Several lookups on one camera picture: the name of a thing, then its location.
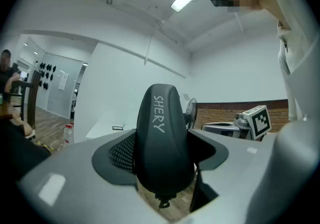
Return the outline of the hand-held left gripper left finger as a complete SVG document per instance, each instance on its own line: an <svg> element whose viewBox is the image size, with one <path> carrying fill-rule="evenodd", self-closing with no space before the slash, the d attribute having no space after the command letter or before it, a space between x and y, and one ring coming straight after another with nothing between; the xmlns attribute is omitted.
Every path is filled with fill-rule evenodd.
<svg viewBox="0 0 320 224"><path fill-rule="evenodd" d="M134 174L110 160L126 130L68 146L18 182L27 202L49 224L164 224L138 194Z"/></svg>

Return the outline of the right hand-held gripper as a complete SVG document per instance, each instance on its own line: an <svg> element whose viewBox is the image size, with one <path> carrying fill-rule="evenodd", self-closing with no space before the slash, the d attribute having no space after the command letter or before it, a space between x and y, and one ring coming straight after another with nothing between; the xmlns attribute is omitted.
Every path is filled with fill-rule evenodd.
<svg viewBox="0 0 320 224"><path fill-rule="evenodd" d="M202 125L201 130L228 137L240 138L242 131L248 131L247 140L258 140L272 129L266 105L256 106L237 113L233 122L212 122Z"/></svg>

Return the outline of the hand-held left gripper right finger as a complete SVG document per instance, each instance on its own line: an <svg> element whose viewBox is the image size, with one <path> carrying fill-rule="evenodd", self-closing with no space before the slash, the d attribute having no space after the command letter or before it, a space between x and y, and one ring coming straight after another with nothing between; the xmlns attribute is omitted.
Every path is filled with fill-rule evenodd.
<svg viewBox="0 0 320 224"><path fill-rule="evenodd" d="M221 143L227 159L214 170L200 171L202 180L218 197L185 217L186 224L244 224L250 201L268 166L276 134L250 141L191 129L196 136Z"/></svg>

